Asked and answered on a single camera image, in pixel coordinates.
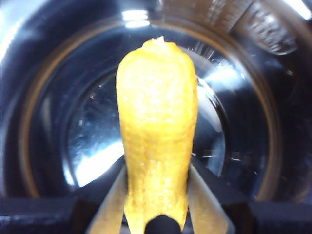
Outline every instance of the yellow object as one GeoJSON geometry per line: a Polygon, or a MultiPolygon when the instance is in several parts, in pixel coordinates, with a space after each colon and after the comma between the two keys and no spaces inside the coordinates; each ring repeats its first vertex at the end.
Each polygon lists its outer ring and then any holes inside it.
{"type": "Polygon", "coordinates": [[[143,234],[158,215],[173,218],[183,229],[198,112],[192,60],[163,37],[151,39],[123,58],[116,88],[131,234],[143,234]]]}

